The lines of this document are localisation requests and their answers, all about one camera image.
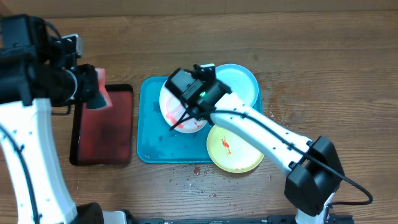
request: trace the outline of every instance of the black mount bracket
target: black mount bracket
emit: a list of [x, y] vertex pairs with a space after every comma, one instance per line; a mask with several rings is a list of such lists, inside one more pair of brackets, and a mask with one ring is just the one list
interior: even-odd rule
[[[200, 113], [214, 111], [221, 97], [232, 92], [229, 86], [216, 79], [214, 65], [193, 65], [192, 71], [178, 68], [169, 76], [165, 87], [187, 106], [187, 113], [197, 120], [202, 119]], [[210, 115], [203, 118], [213, 124]]]
[[[137, 224], [297, 224], [295, 215], [270, 215], [267, 218], [215, 218], [192, 220], [137, 219]], [[330, 215], [325, 224], [354, 224], [352, 215]]]

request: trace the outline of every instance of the food residue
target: food residue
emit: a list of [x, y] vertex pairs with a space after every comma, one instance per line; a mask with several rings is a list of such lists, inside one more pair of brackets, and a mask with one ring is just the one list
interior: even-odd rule
[[226, 155], [229, 157], [229, 155], [231, 155], [232, 152], [231, 152], [231, 150], [229, 150], [229, 144], [228, 144], [228, 142], [226, 142], [226, 137], [225, 136], [224, 136], [224, 139], [221, 140], [221, 143], [222, 143], [222, 145], [225, 148]]
[[200, 175], [200, 167], [195, 167], [195, 169], [193, 170], [193, 173], [194, 173], [196, 176], [199, 176], [199, 175]]

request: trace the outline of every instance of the blue tray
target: blue tray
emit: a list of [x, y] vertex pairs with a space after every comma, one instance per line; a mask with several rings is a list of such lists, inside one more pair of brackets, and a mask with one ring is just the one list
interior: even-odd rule
[[[184, 134], [164, 120], [159, 107], [159, 94], [167, 77], [150, 77], [141, 85], [138, 112], [137, 155], [148, 163], [210, 163], [206, 140], [211, 126]], [[261, 91], [253, 108], [262, 113]]]

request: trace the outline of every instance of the red stain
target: red stain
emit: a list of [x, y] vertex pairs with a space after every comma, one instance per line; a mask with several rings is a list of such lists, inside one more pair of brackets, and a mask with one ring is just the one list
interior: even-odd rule
[[221, 142], [222, 142], [223, 146], [225, 147], [225, 149], [228, 150], [228, 151], [226, 151], [226, 155], [229, 157], [229, 155], [231, 155], [232, 152], [231, 152], [231, 150], [229, 150], [229, 144], [228, 144], [228, 142], [226, 142], [225, 136], [224, 136], [224, 139], [221, 140]]
[[196, 176], [199, 176], [199, 175], [200, 175], [200, 167], [195, 167], [195, 169], [193, 170], [193, 173], [194, 173]]
[[[173, 124], [175, 124], [175, 123], [177, 123], [177, 119], [175, 119], [174, 114], [177, 113], [177, 112], [179, 111], [179, 109], [181, 109], [182, 105], [179, 105], [178, 107], [174, 108], [172, 111], [169, 111], [169, 107], [170, 107], [170, 104], [172, 103], [172, 100], [173, 100], [173, 98], [170, 97], [170, 99], [167, 100], [167, 102], [166, 102], [166, 111], [167, 111], [167, 114], [166, 114], [165, 117], [166, 117], [167, 119], [171, 120], [171, 122], [172, 122]], [[183, 128], [184, 125], [183, 125], [183, 124], [179, 124], [178, 127], [179, 127], [179, 128]]]

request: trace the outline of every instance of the red sponge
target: red sponge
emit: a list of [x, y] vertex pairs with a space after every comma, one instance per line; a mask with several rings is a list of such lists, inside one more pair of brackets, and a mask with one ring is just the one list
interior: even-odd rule
[[98, 92], [95, 97], [87, 102], [87, 109], [103, 110], [112, 107], [111, 98], [105, 89], [105, 69], [96, 68], [98, 74]]

